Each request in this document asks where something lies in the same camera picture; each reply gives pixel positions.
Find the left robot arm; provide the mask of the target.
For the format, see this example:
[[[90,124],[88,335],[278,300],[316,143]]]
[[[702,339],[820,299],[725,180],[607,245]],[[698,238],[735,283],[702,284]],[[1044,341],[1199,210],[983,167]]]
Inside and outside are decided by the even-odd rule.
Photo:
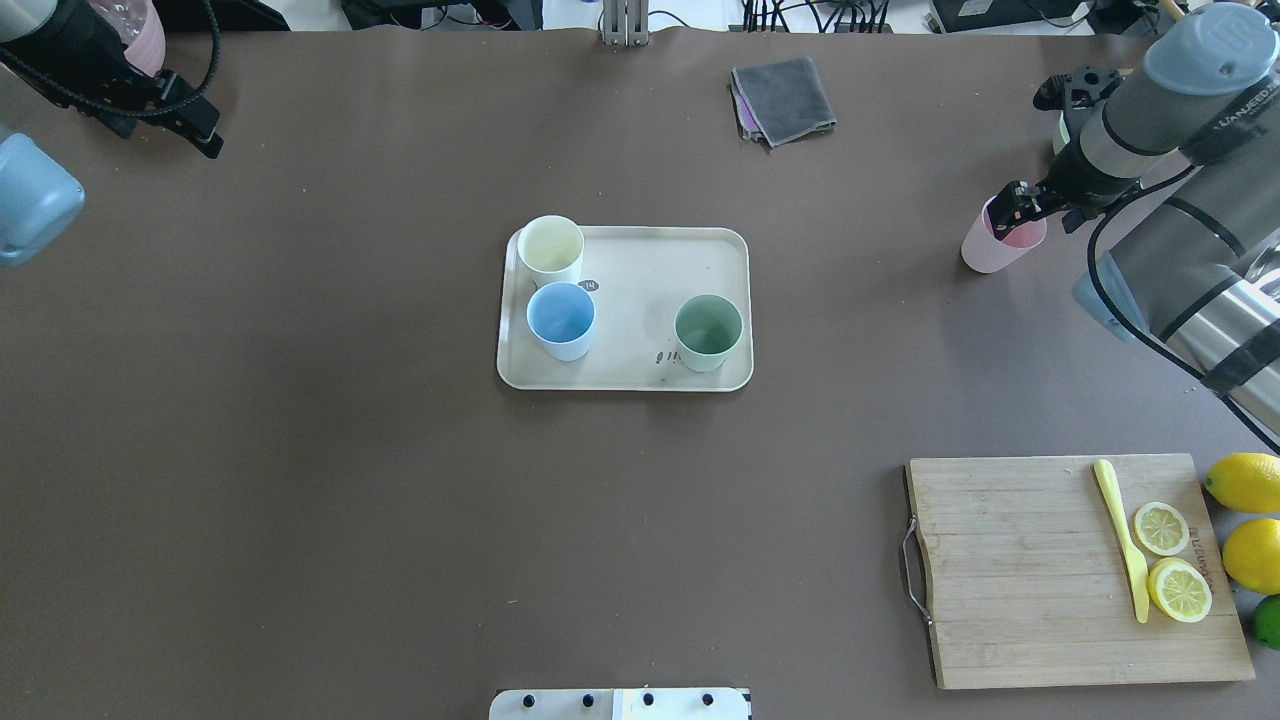
[[[219,68],[220,27],[210,1],[211,54],[191,86],[164,68],[165,31],[151,1],[5,1],[3,67],[59,108],[76,109],[129,138],[138,123],[219,156],[219,110],[205,92]],[[1,258],[19,266],[78,217],[84,190],[27,135],[3,127]]]

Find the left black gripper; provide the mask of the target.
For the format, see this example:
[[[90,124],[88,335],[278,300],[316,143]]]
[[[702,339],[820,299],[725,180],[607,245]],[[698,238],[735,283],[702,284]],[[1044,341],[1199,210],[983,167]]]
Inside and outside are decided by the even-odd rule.
[[[148,73],[125,55],[125,41],[87,1],[3,3],[3,65],[59,108],[74,108],[129,138],[138,123],[169,129],[202,155],[220,155],[219,110],[206,99],[220,63],[220,27],[202,4],[211,51],[200,85],[174,70]]]

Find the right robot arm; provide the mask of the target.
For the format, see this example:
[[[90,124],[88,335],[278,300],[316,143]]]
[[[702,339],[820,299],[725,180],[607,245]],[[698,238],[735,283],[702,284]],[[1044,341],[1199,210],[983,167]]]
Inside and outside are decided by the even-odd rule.
[[[1076,301],[1277,443],[1277,24],[1239,3],[1187,13],[1128,76],[1083,67],[1036,100],[1069,141],[975,231],[1094,220]]]

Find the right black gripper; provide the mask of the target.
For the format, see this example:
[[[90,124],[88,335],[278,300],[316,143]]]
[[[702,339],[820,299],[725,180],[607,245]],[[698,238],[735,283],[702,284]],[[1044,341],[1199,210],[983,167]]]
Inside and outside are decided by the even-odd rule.
[[[1051,76],[1036,91],[1036,109],[1064,113],[1071,138],[1038,184],[1012,181],[988,201],[998,242],[1042,242],[1042,218],[1053,211],[1062,213],[1062,229],[1070,234],[1137,187],[1140,155],[1117,143],[1105,119],[1106,102],[1123,81],[1119,70],[1082,67]]]

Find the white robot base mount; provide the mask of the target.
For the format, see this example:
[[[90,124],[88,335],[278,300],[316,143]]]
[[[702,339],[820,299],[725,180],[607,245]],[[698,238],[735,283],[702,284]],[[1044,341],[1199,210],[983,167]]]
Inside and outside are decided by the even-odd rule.
[[[732,687],[508,689],[489,719],[751,719],[750,691]]]

